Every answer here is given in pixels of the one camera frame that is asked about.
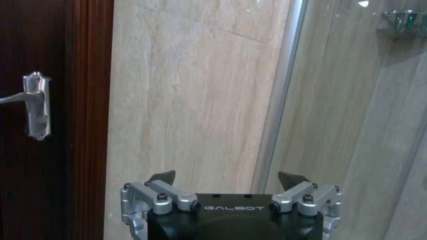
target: wall tile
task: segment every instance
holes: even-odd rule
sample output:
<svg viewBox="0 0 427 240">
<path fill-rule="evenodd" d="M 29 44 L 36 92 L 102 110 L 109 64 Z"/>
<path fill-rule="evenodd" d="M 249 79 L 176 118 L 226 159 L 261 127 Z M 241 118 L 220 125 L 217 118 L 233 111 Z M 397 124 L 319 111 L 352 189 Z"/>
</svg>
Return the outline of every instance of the wall tile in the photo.
<svg viewBox="0 0 427 240">
<path fill-rule="evenodd" d="M 185 191 L 249 191 L 278 50 L 141 4 L 116 4 L 104 239 L 129 236 L 125 182 L 174 169 Z"/>
<path fill-rule="evenodd" d="M 128 0 L 278 48 L 289 0 Z"/>
</svg>

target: door lever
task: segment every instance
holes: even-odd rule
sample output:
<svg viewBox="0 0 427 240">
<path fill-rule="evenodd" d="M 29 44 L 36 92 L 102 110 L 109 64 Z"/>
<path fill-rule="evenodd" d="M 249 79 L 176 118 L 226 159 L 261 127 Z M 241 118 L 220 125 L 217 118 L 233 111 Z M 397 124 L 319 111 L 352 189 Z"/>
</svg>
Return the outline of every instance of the door lever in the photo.
<svg viewBox="0 0 427 240">
<path fill-rule="evenodd" d="M 22 77 L 24 92 L 0 98 L 0 104 L 25 102 L 28 136 L 38 141 L 50 134 L 49 80 L 34 71 Z"/>
</svg>

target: silver metal bracket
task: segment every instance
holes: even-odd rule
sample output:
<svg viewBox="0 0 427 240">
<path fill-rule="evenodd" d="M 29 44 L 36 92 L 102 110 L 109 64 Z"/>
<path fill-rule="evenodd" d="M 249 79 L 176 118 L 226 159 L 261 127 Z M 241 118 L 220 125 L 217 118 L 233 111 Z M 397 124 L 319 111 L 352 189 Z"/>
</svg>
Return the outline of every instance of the silver metal bracket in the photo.
<svg viewBox="0 0 427 240">
<path fill-rule="evenodd" d="M 200 210 L 200 203 L 196 194 L 182 192 L 161 180 L 150 181 L 149 188 L 157 193 L 165 193 L 172 198 L 178 210 L 184 212 L 197 212 Z"/>
<path fill-rule="evenodd" d="M 50 134 L 49 80 L 40 72 L 33 72 L 22 77 L 24 92 L 0 98 L 0 104 L 25 102 L 28 136 L 38 141 Z"/>
<path fill-rule="evenodd" d="M 129 225 L 133 239 L 146 240 L 146 213 L 152 210 L 157 215 L 168 214 L 172 211 L 172 199 L 137 182 L 124 185 L 120 199 L 121 221 Z"/>
<path fill-rule="evenodd" d="M 296 204 L 297 212 L 308 217 L 323 215 L 323 240 L 329 240 L 341 221 L 343 194 L 335 185 L 303 181 L 284 193 L 270 196 L 270 206 L 277 213 L 286 213 Z"/>
</svg>

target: bolt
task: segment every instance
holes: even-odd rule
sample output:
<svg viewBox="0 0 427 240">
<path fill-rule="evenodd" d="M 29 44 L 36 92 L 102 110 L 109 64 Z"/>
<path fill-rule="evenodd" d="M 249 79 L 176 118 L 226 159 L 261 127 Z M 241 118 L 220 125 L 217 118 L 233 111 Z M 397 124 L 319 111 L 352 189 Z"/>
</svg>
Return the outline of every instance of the bolt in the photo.
<svg viewBox="0 0 427 240">
<path fill-rule="evenodd" d="M 274 202 L 269 203 L 268 208 L 269 208 L 269 211 L 272 211 L 273 213 L 278 213 L 280 212 L 280 206 Z"/>
<path fill-rule="evenodd" d="M 164 192 L 161 192 L 161 193 L 157 194 L 157 200 L 158 200 L 158 201 L 164 201 L 164 200 L 166 200 L 166 199 L 168 199 L 168 195 L 166 195 Z"/>
<path fill-rule="evenodd" d="M 304 196 L 301 196 L 301 201 L 305 203 L 307 202 L 312 203 L 313 202 L 313 195 L 305 194 Z"/>
<path fill-rule="evenodd" d="M 196 212 L 200 211 L 200 209 L 201 209 L 201 204 L 200 204 L 200 202 L 194 201 L 194 202 L 190 204 L 189 211 L 190 211 L 192 213 L 196 213 Z"/>
</svg>

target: door handle backplate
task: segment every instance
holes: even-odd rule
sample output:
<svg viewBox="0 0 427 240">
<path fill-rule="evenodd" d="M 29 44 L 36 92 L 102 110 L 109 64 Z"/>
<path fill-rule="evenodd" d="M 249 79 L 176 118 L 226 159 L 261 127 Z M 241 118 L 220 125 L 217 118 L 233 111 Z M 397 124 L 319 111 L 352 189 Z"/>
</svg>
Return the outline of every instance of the door handle backplate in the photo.
<svg viewBox="0 0 427 240">
<path fill-rule="evenodd" d="M 40 72 L 22 77 L 22 89 L 12 96 L 0 98 L 0 104 L 25 102 L 28 136 L 38 141 L 50 135 L 49 81 Z"/>
</svg>

